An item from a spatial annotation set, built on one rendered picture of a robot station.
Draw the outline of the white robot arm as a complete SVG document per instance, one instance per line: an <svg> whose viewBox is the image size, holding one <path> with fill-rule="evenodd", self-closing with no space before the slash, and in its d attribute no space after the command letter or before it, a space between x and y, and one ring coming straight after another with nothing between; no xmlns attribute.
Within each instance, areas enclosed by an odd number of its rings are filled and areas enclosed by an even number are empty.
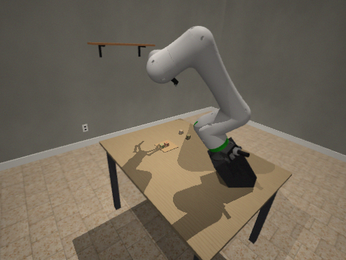
<svg viewBox="0 0 346 260"><path fill-rule="evenodd" d="M206 27L192 27L166 48L148 55L146 70L156 83L167 83L187 68L196 69L219 105L194 123L212 159L230 163L238 155L249 157L241 146L228 140L226 133L244 126L251 111L231 81L213 34Z"/></svg>

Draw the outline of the tan flat mat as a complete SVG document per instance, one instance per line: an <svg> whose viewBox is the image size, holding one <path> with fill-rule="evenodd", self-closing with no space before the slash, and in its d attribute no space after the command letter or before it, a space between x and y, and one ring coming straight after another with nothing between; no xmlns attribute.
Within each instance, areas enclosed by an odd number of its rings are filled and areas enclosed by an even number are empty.
<svg viewBox="0 0 346 260"><path fill-rule="evenodd" d="M161 143L164 144L164 142L166 142L166 141L169 142L169 146L164 146L164 148L159 148L159 144L161 144ZM157 144L155 144L155 146L158 147L159 149L161 149L164 153L165 153L165 152L168 152L168 151L170 151L170 150L173 150L173 149L175 149L175 148L178 148L178 146L175 145L174 143L172 143L171 141L169 141L169 140L166 140L166 141L157 143Z"/></svg>

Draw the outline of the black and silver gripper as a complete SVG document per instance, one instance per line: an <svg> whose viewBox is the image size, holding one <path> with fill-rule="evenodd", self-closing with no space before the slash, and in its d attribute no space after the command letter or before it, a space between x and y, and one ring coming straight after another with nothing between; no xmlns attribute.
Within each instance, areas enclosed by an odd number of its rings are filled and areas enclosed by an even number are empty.
<svg viewBox="0 0 346 260"><path fill-rule="evenodd" d="M178 81L175 78L173 78L171 81L174 83L175 86L178 85Z"/></svg>

